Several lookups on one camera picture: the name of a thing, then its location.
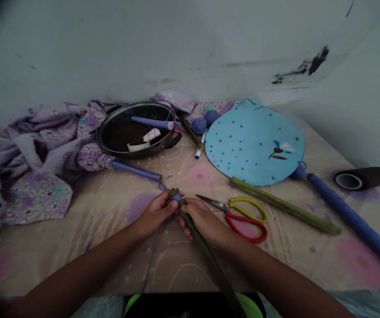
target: yellow scissor handle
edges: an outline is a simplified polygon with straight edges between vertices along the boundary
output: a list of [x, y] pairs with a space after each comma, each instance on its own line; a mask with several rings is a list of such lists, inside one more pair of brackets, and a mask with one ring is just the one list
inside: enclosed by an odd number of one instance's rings
[[[246, 212], [246, 210], [242, 209], [241, 207], [239, 207], [238, 205], [235, 205], [233, 202], [237, 202], [237, 201], [245, 201], [245, 202], [249, 202], [251, 204], [253, 204], [255, 207], [257, 207], [259, 209], [259, 211], [262, 213], [263, 215], [263, 220], [260, 220], [258, 218], [255, 218], [254, 216], [252, 216], [250, 213]], [[252, 219], [252, 220], [255, 220], [255, 221], [258, 221], [258, 222], [261, 222], [261, 223], [265, 223], [268, 221], [268, 216], [266, 215], [266, 212], [265, 212], [265, 209], [262, 208], [262, 206], [257, 203], [256, 201], [252, 200], [252, 199], [249, 199], [249, 198], [245, 198], [245, 197], [238, 197], [238, 198], [231, 198], [230, 199], [230, 208], [235, 208], [237, 209], [238, 211], [240, 211], [245, 217], [248, 217], [249, 219]]]

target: tape roll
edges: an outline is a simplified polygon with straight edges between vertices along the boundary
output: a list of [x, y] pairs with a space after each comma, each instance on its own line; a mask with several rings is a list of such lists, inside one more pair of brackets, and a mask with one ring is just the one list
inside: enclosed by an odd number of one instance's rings
[[335, 183], [349, 191], [365, 191], [380, 186], [380, 167], [352, 169], [338, 172]]

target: bamboo stick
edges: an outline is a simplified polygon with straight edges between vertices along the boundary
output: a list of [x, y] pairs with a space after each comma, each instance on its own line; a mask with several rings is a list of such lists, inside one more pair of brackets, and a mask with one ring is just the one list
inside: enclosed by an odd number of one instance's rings
[[180, 113], [178, 115], [178, 118], [180, 119], [180, 121], [181, 121], [182, 125], [184, 126], [185, 130], [189, 133], [191, 139], [193, 139], [193, 141], [196, 144], [197, 148], [200, 149], [200, 150], [203, 150], [204, 149], [204, 144], [199, 140], [199, 138], [197, 137], [197, 135], [194, 133], [193, 129], [191, 128], [191, 126], [188, 123], [188, 121], [186, 121], [186, 119], [184, 118], [184, 116], [182, 115], [182, 113]]
[[[178, 193], [179, 193], [178, 189], [176, 188], [173, 188], [169, 191], [169, 195], [171, 197], [176, 196]], [[197, 244], [205, 262], [209, 266], [213, 279], [215, 280], [216, 284], [219, 286], [219, 289], [224, 294], [228, 304], [230, 305], [230, 309], [232, 310], [234, 317], [245, 318], [246, 313], [244, 312], [243, 307], [241, 306], [240, 302], [235, 296], [235, 293], [233, 291], [233, 288], [231, 287], [231, 284], [228, 282], [221, 267], [219, 266], [218, 262], [213, 256], [212, 251], [210, 250], [206, 240], [201, 235], [201, 233], [197, 230], [191, 216], [181, 210], [181, 207], [185, 204], [184, 200], [183, 199], [180, 200], [178, 204], [179, 204], [178, 211], [180, 212], [180, 215], [185, 220], [187, 227], [190, 229], [191, 234], [193, 235], [193, 238], [194, 238], [194, 242]]]
[[267, 203], [270, 203], [283, 211], [287, 212], [288, 214], [298, 218], [299, 220], [317, 228], [318, 230], [321, 230], [322, 232], [326, 232], [328, 234], [331, 234], [333, 236], [338, 236], [341, 234], [341, 228], [335, 225], [332, 222], [323, 220], [295, 205], [292, 205], [291, 203], [288, 203], [284, 200], [281, 200], [280, 198], [265, 192], [259, 188], [256, 188], [248, 183], [245, 183], [244, 181], [241, 181], [240, 179], [237, 179], [236, 177], [231, 178], [231, 184], [240, 188], [241, 190], [256, 196], [262, 200], [265, 200]]

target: tablecloth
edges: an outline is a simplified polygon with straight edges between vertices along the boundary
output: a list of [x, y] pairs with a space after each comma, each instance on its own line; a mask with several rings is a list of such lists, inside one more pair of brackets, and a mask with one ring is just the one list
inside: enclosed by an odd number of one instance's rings
[[[380, 191], [350, 193], [338, 188], [332, 175], [352, 165], [308, 124], [290, 117], [305, 136], [307, 171], [320, 176], [380, 233]], [[162, 174], [169, 188], [178, 187], [189, 197], [196, 193], [222, 201], [231, 197], [251, 197], [231, 187], [229, 178], [215, 169], [206, 154], [202, 153], [196, 160], [193, 142], [187, 134], [183, 135], [176, 147], [156, 157], [129, 163]], [[324, 289], [380, 289], [380, 260], [320, 199], [309, 182], [288, 178], [263, 189], [334, 222], [342, 227], [342, 234], [333, 237], [321, 233], [255, 198], [269, 215], [266, 223], [269, 236], [259, 248]], [[133, 222], [160, 193], [156, 183], [119, 170], [87, 173], [73, 190], [72, 203], [63, 220], [3, 226], [0, 233], [0, 295], [26, 294], [57, 269]], [[242, 203], [241, 206], [255, 213], [250, 204]], [[225, 223], [222, 211], [216, 208], [212, 211]], [[239, 223], [238, 227], [246, 235], [258, 234], [250, 224]], [[220, 254], [217, 258], [236, 291], [253, 290], [230, 260]], [[187, 240], [176, 218], [125, 257], [98, 294], [140, 293], [145, 279], [145, 292], [217, 290], [197, 247]]]

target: green object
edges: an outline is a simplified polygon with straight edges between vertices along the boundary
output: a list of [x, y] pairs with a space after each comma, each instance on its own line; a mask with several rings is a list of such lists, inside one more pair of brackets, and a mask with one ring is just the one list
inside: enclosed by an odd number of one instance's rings
[[[173, 188], [169, 191], [169, 195], [171, 197], [176, 196], [178, 193], [178, 189], [176, 188]], [[234, 317], [246, 317], [243, 307], [241, 306], [240, 302], [235, 296], [231, 284], [226, 279], [221, 267], [219, 266], [218, 262], [213, 256], [212, 251], [210, 250], [206, 240], [201, 235], [199, 230], [197, 230], [191, 216], [181, 210], [181, 207], [185, 204], [184, 200], [180, 200], [178, 204], [178, 211], [185, 220], [187, 227], [191, 231], [191, 234], [193, 234], [194, 242], [197, 244], [200, 252], [202, 253], [203, 258], [207, 263], [207, 266], [209, 266], [213, 279], [215, 280], [216, 284], [218, 285], [219, 289], [224, 294], [228, 304], [230, 305], [230, 309], [233, 312]]]
[[134, 303], [138, 300], [138, 298], [140, 298], [140, 296], [141, 296], [140, 294], [135, 294], [131, 296], [131, 298], [129, 299], [127, 303], [127, 306], [125, 307], [124, 317], [127, 314], [128, 310], [132, 307], [132, 305], [134, 305]]
[[335, 225], [334, 223], [323, 220], [295, 205], [292, 205], [284, 200], [281, 200], [280, 198], [277, 198], [276, 196], [273, 196], [268, 192], [265, 192], [248, 183], [245, 183], [244, 181], [241, 181], [236, 177], [231, 178], [231, 184], [255, 197], [258, 197], [266, 201], [271, 205], [276, 206], [277, 208], [287, 212], [288, 214], [298, 218], [299, 220], [317, 228], [318, 230], [321, 230], [322, 232], [326, 232], [333, 236], [341, 234], [341, 228]]
[[178, 115], [178, 118], [181, 121], [181, 124], [184, 126], [185, 130], [189, 133], [191, 139], [193, 139], [194, 143], [196, 144], [197, 148], [200, 150], [204, 149], [204, 144], [199, 140], [197, 135], [194, 133], [193, 129], [191, 128], [188, 121], [185, 120], [184, 116], [181, 114]]
[[242, 305], [247, 318], [263, 318], [262, 312], [253, 300], [240, 293], [235, 293], [235, 296]]

